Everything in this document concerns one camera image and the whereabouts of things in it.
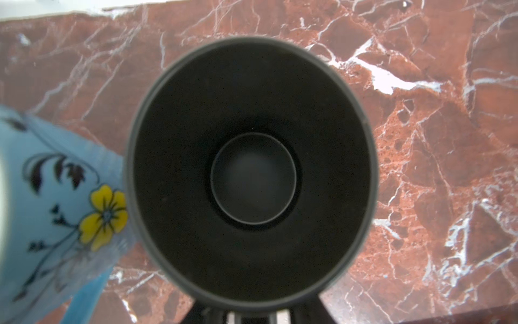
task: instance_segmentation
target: light blue mug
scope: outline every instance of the light blue mug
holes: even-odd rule
[[[111,267],[135,242],[122,163],[0,105],[0,324],[34,323],[104,272],[67,315],[93,310]]]

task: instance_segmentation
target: white wall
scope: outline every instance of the white wall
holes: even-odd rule
[[[62,15],[70,12],[115,18],[131,11],[125,7],[168,1],[178,0],[0,0],[0,21]]]

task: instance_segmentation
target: inner circular base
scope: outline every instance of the inner circular base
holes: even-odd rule
[[[263,133],[244,133],[229,140],[210,170],[212,195],[220,209],[247,225],[279,217],[293,199],[296,182],[290,152]]]

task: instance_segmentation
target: black cylindrical container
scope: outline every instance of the black cylindrical container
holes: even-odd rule
[[[318,293],[359,252],[378,186],[351,90],[310,53],[255,37],[200,47],[160,77],[124,174],[144,247],[197,300],[185,322],[282,308],[292,323],[330,320]]]

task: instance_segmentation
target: red marble surface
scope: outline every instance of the red marble surface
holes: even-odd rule
[[[335,319],[518,320],[516,0],[190,0],[114,20],[2,22],[0,103],[123,153],[139,102],[164,68],[236,35],[318,55],[370,119],[378,209],[357,261],[321,294]],[[178,323],[191,304],[137,246],[91,323]]]

